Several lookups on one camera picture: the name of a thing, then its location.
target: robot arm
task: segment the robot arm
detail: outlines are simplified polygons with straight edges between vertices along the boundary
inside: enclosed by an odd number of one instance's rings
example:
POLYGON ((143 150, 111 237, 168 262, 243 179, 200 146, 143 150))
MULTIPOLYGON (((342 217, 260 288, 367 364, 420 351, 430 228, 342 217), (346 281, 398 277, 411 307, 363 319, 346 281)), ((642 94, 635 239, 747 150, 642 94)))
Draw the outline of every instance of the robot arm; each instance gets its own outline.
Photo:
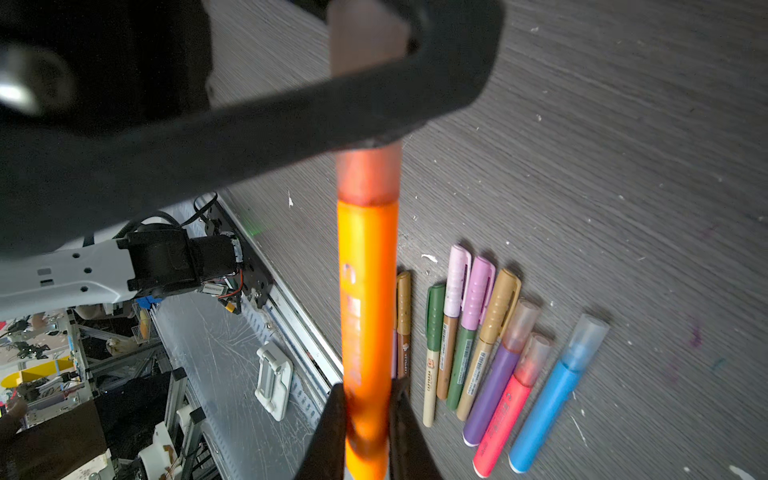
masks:
POLYGON ((236 273, 240 262, 240 242, 231 235, 189 238, 178 225, 141 225, 87 247, 0 260, 0 319, 185 293, 236 273))

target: green marker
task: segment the green marker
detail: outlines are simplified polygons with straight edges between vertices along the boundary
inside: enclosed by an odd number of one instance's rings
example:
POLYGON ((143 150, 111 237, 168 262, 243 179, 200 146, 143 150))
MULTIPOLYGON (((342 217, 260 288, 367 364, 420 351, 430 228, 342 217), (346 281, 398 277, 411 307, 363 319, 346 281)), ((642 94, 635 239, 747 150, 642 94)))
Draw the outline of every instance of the green marker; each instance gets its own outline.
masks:
POLYGON ((485 310, 491 301, 493 279, 496 268, 483 257, 477 257, 469 274, 469 288, 462 312, 462 324, 458 328, 456 347, 453 353, 451 383, 448 388, 446 404, 451 410, 456 410, 462 397, 464 381, 467 376, 469 358, 472 354, 472 344, 475 341, 478 325, 485 318, 485 310))
POLYGON ((422 422, 431 427, 435 421, 437 401, 437 365, 440 361, 440 335, 442 307, 445 303, 445 284, 433 285, 427 292, 427 373, 424 379, 424 414, 422 422))

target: tan marker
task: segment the tan marker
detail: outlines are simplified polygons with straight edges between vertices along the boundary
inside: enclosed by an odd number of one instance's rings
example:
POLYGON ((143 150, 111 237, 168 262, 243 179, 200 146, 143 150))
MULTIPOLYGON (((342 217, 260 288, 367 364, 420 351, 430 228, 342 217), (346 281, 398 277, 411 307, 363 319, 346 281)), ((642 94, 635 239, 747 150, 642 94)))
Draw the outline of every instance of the tan marker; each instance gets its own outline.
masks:
POLYGON ((491 350, 499 334, 506 328, 512 312, 518 304, 522 282, 517 276, 507 269, 503 269, 496 277, 496 283, 491 294, 491 302, 488 304, 488 312, 480 330, 472 361, 469 363, 467 381, 464 384, 462 397, 458 401, 456 416, 461 421, 466 421, 472 403, 475 401, 480 389, 480 381, 485 372, 485 367, 490 363, 491 350))
POLYGON ((397 378, 411 374, 411 273, 397 276, 397 378))

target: marker cap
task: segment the marker cap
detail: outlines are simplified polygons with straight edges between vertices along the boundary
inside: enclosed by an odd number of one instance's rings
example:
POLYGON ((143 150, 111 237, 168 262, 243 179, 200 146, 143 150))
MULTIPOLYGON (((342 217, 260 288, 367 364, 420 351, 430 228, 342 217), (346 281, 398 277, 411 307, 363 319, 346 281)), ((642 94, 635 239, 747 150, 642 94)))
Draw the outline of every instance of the marker cap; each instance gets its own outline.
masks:
POLYGON ((532 387, 536 383, 538 374, 544 368, 551 350, 552 342, 548 338, 538 333, 528 337, 523 354, 515 367, 515 373, 513 373, 521 385, 532 387))
POLYGON ((541 309, 533 303, 521 298, 518 301, 515 311, 511 312, 511 319, 507 323, 504 335, 502 335, 502 345, 513 353, 520 353, 525 347, 525 341, 531 335, 533 325, 536 323, 541 309))
POLYGON ((488 302, 491 301, 495 276, 496 267, 491 262, 483 257, 475 258, 472 273, 469 275, 469 288, 464 298, 462 313, 462 326, 467 330, 477 330, 480 319, 485 316, 488 302))
POLYGON ((397 276, 397 333, 411 334, 411 273, 397 276))
POLYGON ((603 320, 581 315, 561 357, 565 366, 572 372, 586 369, 610 328, 603 320))
POLYGON ((451 247, 448 260, 448 279, 445 281, 445 306, 443 313, 451 318, 458 318, 464 306, 469 288, 469 271, 472 255, 459 245, 451 247))
POLYGON ((445 284, 432 285, 427 291, 427 349, 440 351, 442 309, 445 302, 445 284))
POLYGON ((507 312, 511 313, 511 310, 515 308, 520 295, 520 284, 520 279, 509 270, 503 269, 498 273, 496 283, 493 285, 491 302, 488 304, 488 311, 482 320, 480 340, 485 343, 496 341, 498 333, 505 324, 505 319, 510 318, 507 312))

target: white plastic bracket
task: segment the white plastic bracket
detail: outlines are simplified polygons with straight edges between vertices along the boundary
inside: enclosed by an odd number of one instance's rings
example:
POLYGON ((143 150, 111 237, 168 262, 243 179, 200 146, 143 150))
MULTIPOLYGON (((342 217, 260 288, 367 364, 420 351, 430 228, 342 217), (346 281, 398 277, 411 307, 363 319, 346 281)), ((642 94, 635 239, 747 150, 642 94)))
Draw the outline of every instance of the white plastic bracket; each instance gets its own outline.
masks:
POLYGON ((278 422, 286 414, 293 364, 280 348, 270 342, 256 351, 259 356, 259 382, 256 398, 278 422))

